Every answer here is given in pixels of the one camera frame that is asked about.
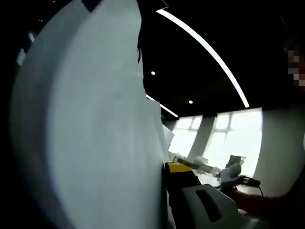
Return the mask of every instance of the black cable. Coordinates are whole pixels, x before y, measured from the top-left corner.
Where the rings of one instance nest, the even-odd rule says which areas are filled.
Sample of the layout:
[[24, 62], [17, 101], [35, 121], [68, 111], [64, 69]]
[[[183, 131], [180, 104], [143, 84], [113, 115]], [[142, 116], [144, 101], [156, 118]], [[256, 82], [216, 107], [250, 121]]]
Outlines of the black cable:
[[264, 197], [263, 191], [262, 191], [261, 187], [258, 186], [258, 188], [259, 188], [259, 190], [261, 191], [262, 197]]

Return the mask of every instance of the dark slot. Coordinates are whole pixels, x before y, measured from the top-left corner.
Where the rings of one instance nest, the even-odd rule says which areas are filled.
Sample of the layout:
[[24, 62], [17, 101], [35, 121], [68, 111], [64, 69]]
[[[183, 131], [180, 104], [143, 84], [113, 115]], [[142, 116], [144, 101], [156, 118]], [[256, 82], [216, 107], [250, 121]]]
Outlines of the dark slot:
[[216, 222], [221, 219], [220, 211], [217, 205], [213, 202], [211, 196], [205, 190], [196, 191], [197, 196], [201, 200], [208, 217], [211, 222]]

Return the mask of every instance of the white panel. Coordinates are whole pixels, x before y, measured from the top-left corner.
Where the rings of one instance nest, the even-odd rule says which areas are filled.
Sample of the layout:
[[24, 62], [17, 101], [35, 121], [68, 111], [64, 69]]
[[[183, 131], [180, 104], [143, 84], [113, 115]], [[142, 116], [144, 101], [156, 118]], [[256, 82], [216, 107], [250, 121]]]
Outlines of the white panel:
[[163, 130], [137, 63], [137, 2], [105, 0], [89, 14], [78, 0], [60, 15], [36, 38], [13, 95], [31, 192], [57, 228], [158, 229]]

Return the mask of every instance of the black ceiling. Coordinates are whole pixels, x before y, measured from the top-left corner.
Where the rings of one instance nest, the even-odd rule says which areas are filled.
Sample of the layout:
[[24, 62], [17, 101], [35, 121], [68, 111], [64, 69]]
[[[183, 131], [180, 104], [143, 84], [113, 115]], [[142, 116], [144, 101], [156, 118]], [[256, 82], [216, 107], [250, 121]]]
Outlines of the black ceiling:
[[[147, 94], [181, 116], [215, 115], [244, 109], [219, 64], [193, 37], [155, 10], [164, 1], [141, 1], [141, 50]], [[70, 0], [12, 1], [7, 21], [11, 57], [25, 45], [28, 31], [38, 34]], [[304, 89], [287, 74], [286, 39], [300, 37], [296, 15], [267, 13], [248, 6], [210, 6], [200, 0], [167, 0], [165, 10], [200, 34], [227, 64], [250, 108], [302, 104]], [[174, 117], [162, 111], [165, 119]]]

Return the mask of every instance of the bright window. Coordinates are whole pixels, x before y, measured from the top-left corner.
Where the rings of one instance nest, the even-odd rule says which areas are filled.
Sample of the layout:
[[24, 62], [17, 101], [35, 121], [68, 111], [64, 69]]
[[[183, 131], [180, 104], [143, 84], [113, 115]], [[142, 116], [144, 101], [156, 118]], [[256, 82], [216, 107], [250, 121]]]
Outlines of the bright window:
[[261, 109], [219, 114], [203, 157], [220, 169], [225, 168], [230, 155], [246, 157], [242, 174], [252, 177], [261, 148], [262, 123]]
[[202, 116], [180, 118], [173, 129], [175, 136], [169, 151], [187, 157], [195, 141], [201, 121]]

